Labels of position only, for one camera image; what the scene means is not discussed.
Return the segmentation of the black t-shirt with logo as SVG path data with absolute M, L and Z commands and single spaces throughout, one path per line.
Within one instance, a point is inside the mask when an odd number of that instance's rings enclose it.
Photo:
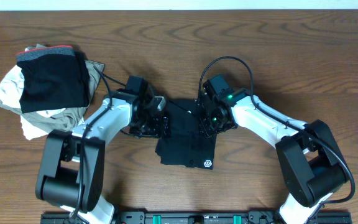
M 200 131 L 196 101 L 170 100 L 166 112 L 170 134 L 159 139 L 155 148 L 160 163 L 212 170 L 216 137 L 206 138 Z

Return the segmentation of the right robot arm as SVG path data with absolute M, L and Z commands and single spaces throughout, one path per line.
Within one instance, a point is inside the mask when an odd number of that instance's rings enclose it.
M 284 223 L 308 223 L 330 196 L 354 178 L 328 125 L 310 124 L 267 106 L 246 89 L 220 88 L 199 95 L 206 136 L 246 128 L 276 150 L 289 195 L 279 208 Z

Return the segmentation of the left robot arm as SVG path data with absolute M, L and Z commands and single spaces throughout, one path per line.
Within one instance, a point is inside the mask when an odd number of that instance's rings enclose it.
M 41 223 L 114 223 L 116 209 L 101 194 L 106 146 L 128 126 L 136 137 L 161 137 L 164 107 L 162 96 L 119 89 L 83 124 L 49 133 L 35 194 L 64 211 L 44 213 Z

